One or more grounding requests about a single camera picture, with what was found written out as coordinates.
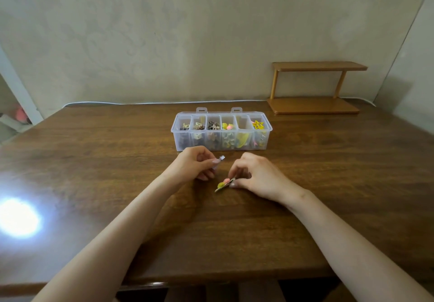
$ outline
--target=forearm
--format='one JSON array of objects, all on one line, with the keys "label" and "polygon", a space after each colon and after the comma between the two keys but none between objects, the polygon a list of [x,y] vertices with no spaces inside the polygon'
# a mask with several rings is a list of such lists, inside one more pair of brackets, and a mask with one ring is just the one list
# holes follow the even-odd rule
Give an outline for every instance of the forearm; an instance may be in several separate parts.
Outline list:
[{"label": "forearm", "polygon": [[179,187],[164,174],[155,179],[34,301],[111,301],[160,209]]},{"label": "forearm", "polygon": [[301,190],[288,208],[303,223],[330,266],[358,301],[433,301],[413,278],[333,213]]}]

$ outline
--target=wall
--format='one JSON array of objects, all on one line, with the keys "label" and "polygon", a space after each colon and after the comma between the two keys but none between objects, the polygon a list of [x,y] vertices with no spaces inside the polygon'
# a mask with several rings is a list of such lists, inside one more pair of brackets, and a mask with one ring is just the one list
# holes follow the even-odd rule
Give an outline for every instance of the wall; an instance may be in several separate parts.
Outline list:
[{"label": "wall", "polygon": [[[3,77],[0,75],[0,112],[12,117],[17,105],[17,99],[15,99]],[[0,145],[15,134],[16,132],[13,129],[0,123]]]},{"label": "wall", "polygon": [[425,0],[375,103],[434,133],[434,0]]},{"label": "wall", "polygon": [[[373,100],[422,0],[0,0],[0,44],[44,116],[71,101],[265,98],[273,61],[352,60]],[[331,95],[286,73],[276,95]]]}]

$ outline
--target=hand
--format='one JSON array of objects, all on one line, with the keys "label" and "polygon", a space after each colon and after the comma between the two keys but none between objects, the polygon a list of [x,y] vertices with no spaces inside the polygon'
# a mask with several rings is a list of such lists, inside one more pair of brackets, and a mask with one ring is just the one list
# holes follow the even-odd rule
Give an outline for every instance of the hand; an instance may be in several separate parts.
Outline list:
[{"label": "hand", "polygon": [[250,152],[245,152],[229,170],[228,179],[233,188],[244,188],[259,197],[276,201],[287,207],[305,191],[298,184],[288,179],[272,162]]},{"label": "hand", "polygon": [[214,178],[212,169],[220,162],[213,153],[204,146],[185,148],[178,157],[163,172],[175,180],[176,183],[184,184],[197,178],[202,181]]}]

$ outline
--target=woman's right hand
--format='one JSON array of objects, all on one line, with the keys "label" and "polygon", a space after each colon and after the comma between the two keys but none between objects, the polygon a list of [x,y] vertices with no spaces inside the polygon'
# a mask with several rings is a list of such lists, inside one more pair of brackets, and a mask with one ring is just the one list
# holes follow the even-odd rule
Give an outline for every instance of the woman's right hand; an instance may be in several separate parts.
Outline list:
[{"label": "woman's right hand", "polygon": [[276,201],[287,207],[306,190],[288,179],[272,162],[250,152],[245,152],[229,170],[228,179],[236,178],[232,188],[244,188],[259,197]]}]

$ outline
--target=plastic box compartment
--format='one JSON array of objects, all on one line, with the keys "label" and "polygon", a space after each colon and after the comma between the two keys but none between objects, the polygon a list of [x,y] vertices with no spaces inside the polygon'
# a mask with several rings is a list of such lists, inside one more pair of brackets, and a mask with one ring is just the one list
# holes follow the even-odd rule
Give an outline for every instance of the plastic box compartment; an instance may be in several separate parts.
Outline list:
[{"label": "plastic box compartment", "polygon": [[[255,121],[261,122],[263,129],[255,129],[252,125]],[[220,129],[210,129],[210,122]],[[227,125],[231,125],[231,129],[223,128]],[[208,112],[206,108],[197,108],[196,112],[178,113],[171,132],[177,151],[197,145],[223,151],[264,150],[272,130],[263,112],[243,112],[242,108],[232,108],[230,112]]]}]

